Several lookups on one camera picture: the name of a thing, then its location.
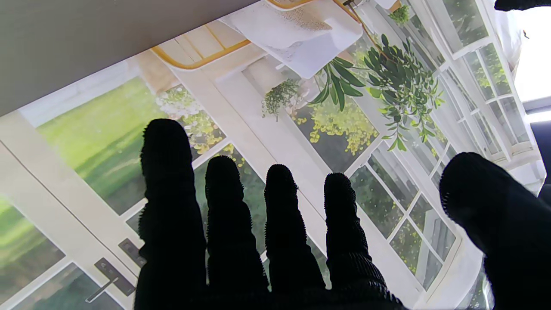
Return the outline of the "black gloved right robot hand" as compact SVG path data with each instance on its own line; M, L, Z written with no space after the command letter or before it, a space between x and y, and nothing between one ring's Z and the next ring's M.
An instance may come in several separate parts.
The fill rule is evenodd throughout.
M146 126L140 153L146 183L139 236L136 310L403 310L368 252L346 175L327 175L327 290L306 242L291 171L267 172L264 272L234 161L212 158L205 174L208 225L195 199L189 139L168 118ZM496 310L550 308L550 202L474 152L455 155L439 184L443 210L484 253Z

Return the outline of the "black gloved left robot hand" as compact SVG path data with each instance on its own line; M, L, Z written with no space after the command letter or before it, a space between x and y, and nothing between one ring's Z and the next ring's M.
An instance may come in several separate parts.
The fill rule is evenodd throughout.
M494 8L498 11L524 11L540 6L551 6L550 0L496 0Z

